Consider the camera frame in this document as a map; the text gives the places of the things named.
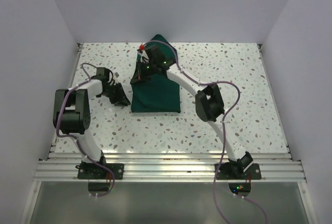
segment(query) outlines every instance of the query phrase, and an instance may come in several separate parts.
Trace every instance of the glass panel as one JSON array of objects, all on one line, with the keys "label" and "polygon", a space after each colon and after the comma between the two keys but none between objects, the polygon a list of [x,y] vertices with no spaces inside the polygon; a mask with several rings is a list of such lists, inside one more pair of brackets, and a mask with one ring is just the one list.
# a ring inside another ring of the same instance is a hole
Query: glass panel
[{"label": "glass panel", "polygon": [[[221,209],[232,223],[264,223],[252,203],[217,185]],[[308,223],[297,183],[253,183],[248,198],[271,223]],[[226,223],[212,198],[211,183],[122,183],[98,199],[87,183],[42,183],[31,223]]]}]

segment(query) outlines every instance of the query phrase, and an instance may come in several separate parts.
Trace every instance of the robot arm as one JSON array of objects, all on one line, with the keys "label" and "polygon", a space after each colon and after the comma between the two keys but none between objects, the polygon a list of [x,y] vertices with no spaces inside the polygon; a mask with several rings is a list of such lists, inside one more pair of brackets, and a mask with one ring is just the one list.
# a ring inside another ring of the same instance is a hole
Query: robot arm
[{"label": "robot arm", "polygon": [[[151,45],[144,50],[140,49],[138,52],[141,59],[137,61],[137,70],[131,84],[147,81],[152,74],[164,75],[176,82],[195,97],[197,116],[207,122],[223,142],[223,125],[220,115],[224,114],[225,110],[218,85],[200,81],[188,72],[182,73],[176,66],[175,60],[166,59],[157,45]],[[239,178],[251,167],[253,158],[240,143],[233,142],[228,134],[226,134],[225,148],[229,160],[227,166],[223,167],[228,168],[225,173]]]},{"label": "robot arm", "polygon": [[[98,147],[89,131],[90,126],[90,106],[89,100],[94,97],[106,96],[114,105],[130,105],[122,85],[109,79],[110,70],[98,67],[96,75],[91,80],[73,91],[67,102],[66,109],[62,115],[60,130],[64,134],[74,134],[78,139],[81,149],[94,161],[102,161],[103,153]],[[59,89],[56,91],[53,112],[53,125],[57,126],[58,116],[64,97],[69,89]],[[83,163],[92,163],[82,154]]]}]

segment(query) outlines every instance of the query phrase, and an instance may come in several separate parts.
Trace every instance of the black mounting bracket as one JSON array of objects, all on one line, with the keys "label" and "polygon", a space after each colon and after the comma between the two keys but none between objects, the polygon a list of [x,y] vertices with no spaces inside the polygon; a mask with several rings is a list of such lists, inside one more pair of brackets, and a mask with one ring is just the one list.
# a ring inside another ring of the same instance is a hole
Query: black mounting bracket
[{"label": "black mounting bracket", "polygon": [[195,95],[195,101],[196,114],[204,122],[215,122],[221,114],[225,113],[224,101],[217,84],[198,91]]},{"label": "black mounting bracket", "polygon": [[[215,170],[218,168],[218,164],[214,165]],[[223,163],[217,174],[217,180],[261,180],[261,173],[258,163],[253,163],[244,173],[235,175],[231,168],[231,163]]]},{"label": "black mounting bracket", "polygon": [[[106,163],[104,156],[100,158],[99,164],[110,169],[114,173],[114,179],[122,180],[125,165],[123,163]],[[75,166],[78,169],[77,179],[106,179],[107,171],[94,163],[81,162]]]}]

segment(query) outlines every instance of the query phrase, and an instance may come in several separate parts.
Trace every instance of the speckled tabletop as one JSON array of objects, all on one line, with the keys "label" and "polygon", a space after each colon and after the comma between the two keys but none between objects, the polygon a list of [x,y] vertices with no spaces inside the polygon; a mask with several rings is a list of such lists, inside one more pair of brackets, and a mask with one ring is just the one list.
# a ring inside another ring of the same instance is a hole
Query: speckled tabletop
[{"label": "speckled tabletop", "polygon": [[[105,66],[119,74],[128,99],[140,43],[85,43],[80,60]],[[256,44],[172,43],[179,62],[203,81],[230,80],[242,90],[238,106],[227,118],[232,138],[251,153],[287,153],[286,140],[276,114],[270,88]],[[74,84],[86,79],[77,68]],[[225,107],[237,97],[231,86],[221,86]],[[207,123],[195,113],[194,98],[181,88],[178,113],[133,114],[130,107],[116,107],[108,98],[90,101],[95,141],[104,152],[118,153],[212,153],[222,143]],[[55,152],[78,152],[70,139],[57,140]]]}]

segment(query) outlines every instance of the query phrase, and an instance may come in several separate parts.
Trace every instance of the white enclosure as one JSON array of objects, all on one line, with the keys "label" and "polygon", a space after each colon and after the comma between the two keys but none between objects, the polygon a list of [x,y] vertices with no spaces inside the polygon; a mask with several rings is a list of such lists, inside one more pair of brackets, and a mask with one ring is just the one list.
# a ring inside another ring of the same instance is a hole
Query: white enclosure
[{"label": "white enclosure", "polygon": [[3,223],[20,221],[38,159],[47,158],[54,92],[68,87],[77,43],[141,43],[157,33],[262,44],[292,158],[302,161],[320,222],[330,223],[331,16],[330,0],[0,0]]}]

